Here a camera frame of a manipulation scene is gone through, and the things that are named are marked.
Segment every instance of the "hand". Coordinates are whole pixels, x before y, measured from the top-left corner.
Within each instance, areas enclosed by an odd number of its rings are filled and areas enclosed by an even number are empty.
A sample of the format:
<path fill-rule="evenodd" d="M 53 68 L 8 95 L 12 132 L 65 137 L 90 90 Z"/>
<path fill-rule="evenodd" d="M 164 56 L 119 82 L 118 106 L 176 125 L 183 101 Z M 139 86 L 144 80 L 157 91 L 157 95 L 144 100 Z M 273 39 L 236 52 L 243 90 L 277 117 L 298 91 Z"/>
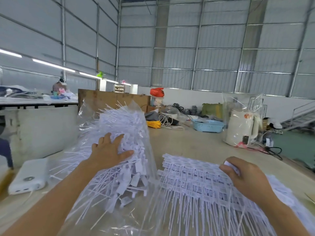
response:
<path fill-rule="evenodd" d="M 236 166 L 240 170 L 241 175 L 238 176 L 235 171 L 227 165 L 222 164 L 219 168 L 230 177 L 234 186 L 245 197 L 255 202 L 260 207 L 264 207 L 278 200 L 266 175 L 257 165 L 235 156 L 227 158 L 226 161 Z"/>
<path fill-rule="evenodd" d="M 95 167 L 97 171 L 118 165 L 134 153 L 134 151 L 129 150 L 118 154 L 118 147 L 123 137 L 124 134 L 121 134 L 111 142 L 111 133 L 107 133 L 104 137 L 99 139 L 98 144 L 92 144 L 92 154 L 87 161 Z"/>

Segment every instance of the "bundle of tags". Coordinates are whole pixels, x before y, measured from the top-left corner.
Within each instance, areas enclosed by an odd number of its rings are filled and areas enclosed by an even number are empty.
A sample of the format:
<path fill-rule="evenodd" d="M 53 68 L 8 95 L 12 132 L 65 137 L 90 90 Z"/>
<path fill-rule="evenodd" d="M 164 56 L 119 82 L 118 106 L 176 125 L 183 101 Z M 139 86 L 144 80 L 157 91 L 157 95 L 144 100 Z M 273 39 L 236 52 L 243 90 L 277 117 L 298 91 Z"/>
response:
<path fill-rule="evenodd" d="M 233 186 L 218 165 L 165 154 L 164 170 L 157 171 L 146 120 L 139 106 L 119 105 L 119 109 L 108 107 L 100 111 L 99 119 L 86 124 L 77 146 L 65 152 L 59 165 L 51 169 L 51 177 L 61 180 L 71 173 L 90 156 L 91 145 L 108 132 L 112 133 L 111 140 L 124 134 L 118 153 L 126 150 L 135 153 L 118 166 L 99 171 L 83 190 L 67 219 L 77 217 L 78 223 L 84 220 L 90 208 L 97 206 L 104 212 L 91 229 L 105 214 L 113 212 L 121 214 L 125 222 L 130 215 L 135 217 L 132 212 L 138 207 L 136 198 L 145 197 L 149 200 L 142 202 L 137 220 L 123 226 L 117 223 L 111 228 L 123 228 L 126 235 L 158 236 L 167 222 L 169 235 L 173 232 L 178 236 L 189 233 L 240 236 L 249 232 L 254 236 L 276 236 L 262 210 Z M 274 176 L 267 177 L 278 198 L 291 207 L 306 229 L 315 235 L 314 216 L 290 189 Z M 120 213 L 128 207 L 127 214 Z"/>

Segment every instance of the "blue plastic basket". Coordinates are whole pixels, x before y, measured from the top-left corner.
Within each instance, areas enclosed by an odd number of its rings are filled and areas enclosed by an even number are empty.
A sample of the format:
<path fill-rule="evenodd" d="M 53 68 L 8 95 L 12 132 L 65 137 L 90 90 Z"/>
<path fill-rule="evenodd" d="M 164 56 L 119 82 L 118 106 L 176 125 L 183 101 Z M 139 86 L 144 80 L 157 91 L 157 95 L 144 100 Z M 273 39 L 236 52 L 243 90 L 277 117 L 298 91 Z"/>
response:
<path fill-rule="evenodd" d="M 197 122 L 193 119 L 192 124 L 194 129 L 197 131 L 206 131 L 206 132 L 221 132 L 224 126 L 224 123 L 215 120 L 207 120 L 208 123 Z"/>

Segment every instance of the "staircase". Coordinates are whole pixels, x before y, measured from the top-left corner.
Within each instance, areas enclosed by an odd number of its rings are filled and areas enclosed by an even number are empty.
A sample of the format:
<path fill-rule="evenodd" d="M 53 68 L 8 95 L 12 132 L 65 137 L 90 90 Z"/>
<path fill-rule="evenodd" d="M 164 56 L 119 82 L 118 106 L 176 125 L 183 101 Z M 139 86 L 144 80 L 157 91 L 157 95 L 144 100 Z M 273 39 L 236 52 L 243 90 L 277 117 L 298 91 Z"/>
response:
<path fill-rule="evenodd" d="M 315 121 L 315 101 L 302 105 L 293 110 L 292 118 L 282 122 L 284 131 L 289 131 L 296 127 L 305 126 Z"/>

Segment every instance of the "green floor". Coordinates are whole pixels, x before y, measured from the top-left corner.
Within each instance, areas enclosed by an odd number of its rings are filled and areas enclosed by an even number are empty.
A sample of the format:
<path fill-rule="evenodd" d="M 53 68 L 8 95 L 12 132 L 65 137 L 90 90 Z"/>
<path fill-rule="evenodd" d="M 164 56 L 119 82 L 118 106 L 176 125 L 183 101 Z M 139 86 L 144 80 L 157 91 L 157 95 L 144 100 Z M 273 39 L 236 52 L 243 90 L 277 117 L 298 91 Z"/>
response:
<path fill-rule="evenodd" d="M 274 134 L 274 146 L 282 148 L 282 154 L 289 159 L 300 159 L 310 167 L 315 164 L 315 135 L 298 131 L 284 131 Z"/>

